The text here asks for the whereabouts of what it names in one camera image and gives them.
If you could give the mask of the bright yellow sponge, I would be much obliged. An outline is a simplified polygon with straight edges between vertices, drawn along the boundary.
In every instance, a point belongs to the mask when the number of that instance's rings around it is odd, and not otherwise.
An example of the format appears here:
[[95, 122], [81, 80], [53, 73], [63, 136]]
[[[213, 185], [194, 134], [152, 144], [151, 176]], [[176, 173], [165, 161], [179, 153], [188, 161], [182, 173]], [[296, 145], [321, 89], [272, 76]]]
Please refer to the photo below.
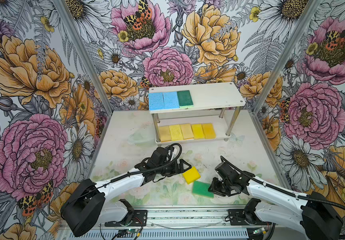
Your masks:
[[201, 178], [200, 173], [196, 169], [196, 167], [191, 167], [189, 170], [183, 173], [183, 177], [188, 185], [191, 183], [199, 180]]

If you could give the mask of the tan beige sponge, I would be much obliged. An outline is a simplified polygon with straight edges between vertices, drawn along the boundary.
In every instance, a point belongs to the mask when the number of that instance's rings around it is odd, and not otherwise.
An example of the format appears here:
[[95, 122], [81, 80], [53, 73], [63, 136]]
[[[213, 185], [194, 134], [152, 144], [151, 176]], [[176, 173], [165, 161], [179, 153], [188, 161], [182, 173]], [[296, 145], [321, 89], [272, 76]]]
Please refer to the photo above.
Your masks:
[[160, 141], [161, 142], [170, 142], [171, 141], [171, 133], [169, 126], [162, 126], [158, 128]]

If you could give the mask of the pale yellow porous sponge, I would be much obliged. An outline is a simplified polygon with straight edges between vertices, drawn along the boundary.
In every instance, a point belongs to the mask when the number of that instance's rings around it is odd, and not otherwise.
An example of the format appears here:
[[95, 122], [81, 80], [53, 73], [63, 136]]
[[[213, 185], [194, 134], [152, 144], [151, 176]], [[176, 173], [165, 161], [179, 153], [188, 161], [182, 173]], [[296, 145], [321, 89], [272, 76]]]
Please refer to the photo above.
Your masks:
[[182, 141], [184, 139], [181, 130], [181, 125], [170, 125], [169, 131], [172, 141]]

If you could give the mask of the yellow sponge green underside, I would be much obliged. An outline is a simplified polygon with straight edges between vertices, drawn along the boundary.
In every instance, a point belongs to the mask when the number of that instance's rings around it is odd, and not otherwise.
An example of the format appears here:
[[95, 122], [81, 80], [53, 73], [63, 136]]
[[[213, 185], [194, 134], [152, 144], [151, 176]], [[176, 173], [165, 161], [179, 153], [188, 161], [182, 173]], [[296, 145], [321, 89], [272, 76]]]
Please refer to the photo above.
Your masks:
[[201, 140], [205, 138], [202, 124], [192, 124], [191, 128], [195, 140]]

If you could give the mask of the white two-tier shelf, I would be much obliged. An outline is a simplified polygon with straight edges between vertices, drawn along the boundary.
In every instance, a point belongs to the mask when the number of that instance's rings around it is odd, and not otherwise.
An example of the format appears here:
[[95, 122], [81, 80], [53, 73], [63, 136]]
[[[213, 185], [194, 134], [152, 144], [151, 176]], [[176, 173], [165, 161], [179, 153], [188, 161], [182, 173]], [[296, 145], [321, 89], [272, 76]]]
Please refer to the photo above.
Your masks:
[[165, 93], [189, 90], [194, 103], [192, 108], [150, 111], [152, 116], [155, 142], [161, 145], [199, 141], [193, 139], [161, 142], [159, 127], [180, 124], [212, 123], [216, 132], [214, 140], [228, 141], [241, 109], [246, 101], [234, 83], [202, 85], [182, 85], [172, 87], [153, 87], [149, 93]]

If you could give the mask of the small blue sponge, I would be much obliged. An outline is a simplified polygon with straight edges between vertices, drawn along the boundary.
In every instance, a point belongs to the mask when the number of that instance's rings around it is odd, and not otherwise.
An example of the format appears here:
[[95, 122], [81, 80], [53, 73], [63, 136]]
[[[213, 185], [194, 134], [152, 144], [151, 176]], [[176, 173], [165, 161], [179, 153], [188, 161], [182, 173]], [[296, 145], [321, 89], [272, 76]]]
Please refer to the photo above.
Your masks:
[[164, 109], [163, 93], [149, 93], [149, 110], [158, 111]]

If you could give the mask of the light blue sponge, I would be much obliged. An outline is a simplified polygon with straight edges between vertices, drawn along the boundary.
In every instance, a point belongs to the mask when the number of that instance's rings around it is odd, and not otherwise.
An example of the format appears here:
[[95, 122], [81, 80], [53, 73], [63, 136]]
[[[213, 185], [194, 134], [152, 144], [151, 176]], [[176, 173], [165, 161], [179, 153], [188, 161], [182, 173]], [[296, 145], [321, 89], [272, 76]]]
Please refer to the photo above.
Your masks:
[[179, 109], [179, 99], [177, 92], [163, 93], [164, 110]]

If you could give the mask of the dark green sponge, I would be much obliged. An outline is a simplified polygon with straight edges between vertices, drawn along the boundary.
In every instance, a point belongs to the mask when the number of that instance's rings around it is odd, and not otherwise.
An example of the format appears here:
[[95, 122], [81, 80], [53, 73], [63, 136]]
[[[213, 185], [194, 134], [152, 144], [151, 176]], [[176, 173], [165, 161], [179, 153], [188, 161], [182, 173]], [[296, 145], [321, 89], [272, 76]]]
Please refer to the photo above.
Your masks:
[[180, 109], [192, 108], [194, 106], [189, 90], [177, 92]]

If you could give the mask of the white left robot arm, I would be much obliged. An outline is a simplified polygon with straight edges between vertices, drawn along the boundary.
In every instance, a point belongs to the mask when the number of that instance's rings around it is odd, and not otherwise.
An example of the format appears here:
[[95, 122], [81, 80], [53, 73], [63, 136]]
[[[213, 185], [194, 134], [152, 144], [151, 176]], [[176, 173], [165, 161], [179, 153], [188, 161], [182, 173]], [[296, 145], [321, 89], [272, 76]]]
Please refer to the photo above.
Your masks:
[[154, 182], [157, 175], [165, 179], [191, 170], [193, 167], [180, 157], [181, 153], [180, 144], [157, 147], [150, 157], [124, 174], [100, 182], [82, 181], [61, 207], [62, 219], [75, 237], [81, 237], [97, 224], [128, 225], [134, 216], [133, 207], [124, 199], [115, 203], [112, 199]]

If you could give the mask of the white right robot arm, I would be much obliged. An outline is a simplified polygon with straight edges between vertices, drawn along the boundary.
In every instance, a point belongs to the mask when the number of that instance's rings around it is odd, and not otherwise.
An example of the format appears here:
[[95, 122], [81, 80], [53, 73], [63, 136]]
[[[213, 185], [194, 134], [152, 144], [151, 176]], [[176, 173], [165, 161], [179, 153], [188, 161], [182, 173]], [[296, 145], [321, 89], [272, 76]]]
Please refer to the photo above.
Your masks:
[[322, 195], [310, 197], [272, 185], [252, 173], [236, 170], [229, 162], [221, 162], [215, 171], [218, 177], [213, 178], [210, 192], [221, 197], [250, 197], [243, 210], [229, 210], [227, 220], [233, 225], [268, 223], [296, 230], [310, 240], [340, 238], [343, 220]]

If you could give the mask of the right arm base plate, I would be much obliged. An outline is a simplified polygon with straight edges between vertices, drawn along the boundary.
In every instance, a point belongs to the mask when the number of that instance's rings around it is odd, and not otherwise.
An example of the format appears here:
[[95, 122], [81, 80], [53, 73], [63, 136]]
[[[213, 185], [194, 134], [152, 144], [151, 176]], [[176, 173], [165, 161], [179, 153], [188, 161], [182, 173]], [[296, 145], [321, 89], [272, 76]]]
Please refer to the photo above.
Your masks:
[[244, 209], [229, 209], [225, 221], [231, 226], [272, 226], [272, 223], [262, 222], [255, 213]]

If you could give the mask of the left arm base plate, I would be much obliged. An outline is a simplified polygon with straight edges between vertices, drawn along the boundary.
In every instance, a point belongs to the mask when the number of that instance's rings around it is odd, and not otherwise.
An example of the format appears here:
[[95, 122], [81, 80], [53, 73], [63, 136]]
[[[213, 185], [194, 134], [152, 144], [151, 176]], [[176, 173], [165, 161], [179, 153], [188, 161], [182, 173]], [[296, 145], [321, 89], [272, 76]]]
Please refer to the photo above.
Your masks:
[[105, 227], [145, 227], [147, 223], [147, 210], [134, 210], [132, 214], [127, 214], [119, 222], [106, 222]]

